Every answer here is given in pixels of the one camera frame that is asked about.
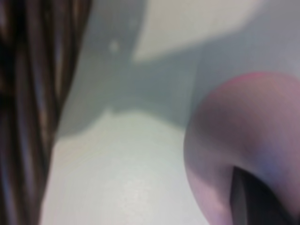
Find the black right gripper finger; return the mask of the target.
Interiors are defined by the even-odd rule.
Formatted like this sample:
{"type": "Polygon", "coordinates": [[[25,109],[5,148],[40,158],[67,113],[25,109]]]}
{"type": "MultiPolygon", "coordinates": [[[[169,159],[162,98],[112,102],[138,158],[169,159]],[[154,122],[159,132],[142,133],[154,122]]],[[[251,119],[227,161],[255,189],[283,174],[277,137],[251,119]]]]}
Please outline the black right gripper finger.
{"type": "Polygon", "coordinates": [[[258,178],[234,168],[231,189],[234,225],[294,225],[274,193],[258,178]]]}

